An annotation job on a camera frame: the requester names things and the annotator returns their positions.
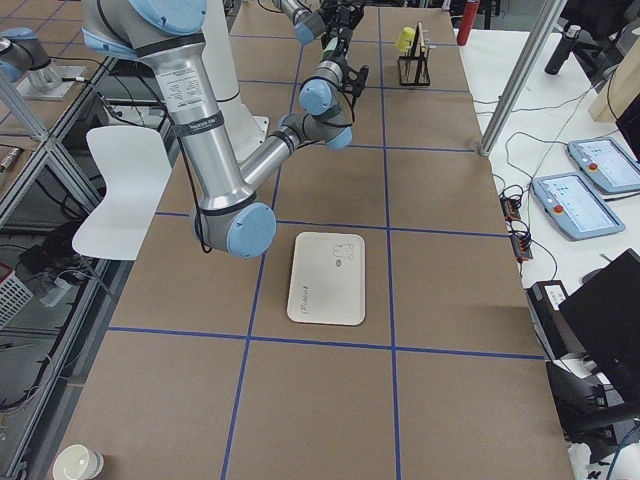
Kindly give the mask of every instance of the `red cylinder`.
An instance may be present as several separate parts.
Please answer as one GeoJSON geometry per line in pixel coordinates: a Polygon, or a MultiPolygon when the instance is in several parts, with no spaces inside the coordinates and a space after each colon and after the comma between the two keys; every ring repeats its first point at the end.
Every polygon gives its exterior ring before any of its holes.
{"type": "Polygon", "coordinates": [[[473,27],[473,22],[476,21],[476,15],[478,14],[478,7],[480,6],[480,0],[467,0],[467,4],[464,7],[462,13],[462,21],[460,22],[460,29],[458,30],[458,45],[466,45],[469,39],[469,32],[473,27]]]}

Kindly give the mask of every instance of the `yellow cup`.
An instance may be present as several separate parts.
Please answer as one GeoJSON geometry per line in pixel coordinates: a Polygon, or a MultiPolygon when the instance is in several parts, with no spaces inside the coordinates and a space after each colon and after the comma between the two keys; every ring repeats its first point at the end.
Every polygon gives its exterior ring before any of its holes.
{"type": "Polygon", "coordinates": [[[406,53],[411,48],[411,44],[413,43],[415,36],[415,29],[411,27],[404,27],[402,29],[402,33],[398,37],[398,40],[396,40],[396,48],[402,53],[406,53]]]}

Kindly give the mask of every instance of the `white tray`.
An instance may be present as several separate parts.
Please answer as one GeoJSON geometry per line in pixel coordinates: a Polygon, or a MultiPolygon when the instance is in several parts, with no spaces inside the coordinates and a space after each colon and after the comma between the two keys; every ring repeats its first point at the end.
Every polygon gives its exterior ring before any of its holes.
{"type": "Polygon", "coordinates": [[[287,315],[298,323],[355,326],[365,314],[364,240],[304,232],[296,238],[287,315]]]}

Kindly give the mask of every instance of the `blue joint cap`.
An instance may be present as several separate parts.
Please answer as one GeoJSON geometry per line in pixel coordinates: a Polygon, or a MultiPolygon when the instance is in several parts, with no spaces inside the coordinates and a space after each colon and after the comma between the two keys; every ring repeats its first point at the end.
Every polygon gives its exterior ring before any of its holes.
{"type": "Polygon", "coordinates": [[[106,38],[102,38],[98,35],[91,33],[88,30],[82,29],[84,34],[84,43],[94,52],[102,53],[108,57],[121,58],[123,60],[138,61],[138,56],[133,49],[122,45],[120,43],[113,42],[106,38]]]}
{"type": "Polygon", "coordinates": [[[202,28],[207,0],[129,0],[151,25],[171,35],[191,35],[202,28]]]}
{"type": "Polygon", "coordinates": [[[331,150],[340,150],[344,147],[349,146],[351,140],[353,140],[351,127],[347,127],[342,132],[340,132],[340,134],[333,140],[328,141],[327,147],[329,147],[331,150]]]}
{"type": "Polygon", "coordinates": [[[302,22],[296,23],[293,26],[293,31],[295,32],[296,37],[298,37],[298,40],[300,40],[300,43],[303,45],[308,45],[316,39],[311,29],[302,22]]]}
{"type": "Polygon", "coordinates": [[[333,92],[329,82],[320,78],[309,80],[300,90],[298,101],[308,114],[322,115],[333,103],[333,92]]]}
{"type": "Polygon", "coordinates": [[[4,73],[11,83],[17,82],[22,76],[20,70],[7,62],[0,62],[0,72],[4,73]]]}
{"type": "Polygon", "coordinates": [[[234,257],[262,255],[276,234],[276,216],[264,203],[252,203],[238,213],[227,233],[227,251],[234,257]]]}
{"type": "Polygon", "coordinates": [[[9,28],[0,33],[0,36],[7,37],[9,40],[37,40],[38,36],[33,30],[27,27],[9,28]]]}

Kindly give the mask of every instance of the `white cup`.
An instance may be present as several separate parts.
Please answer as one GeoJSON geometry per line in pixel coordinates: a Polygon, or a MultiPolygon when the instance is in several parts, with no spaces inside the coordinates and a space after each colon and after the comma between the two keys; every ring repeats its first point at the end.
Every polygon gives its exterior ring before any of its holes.
{"type": "Polygon", "coordinates": [[[98,452],[84,445],[65,448],[53,464],[55,480],[90,480],[95,478],[104,465],[104,458],[98,452]]]}

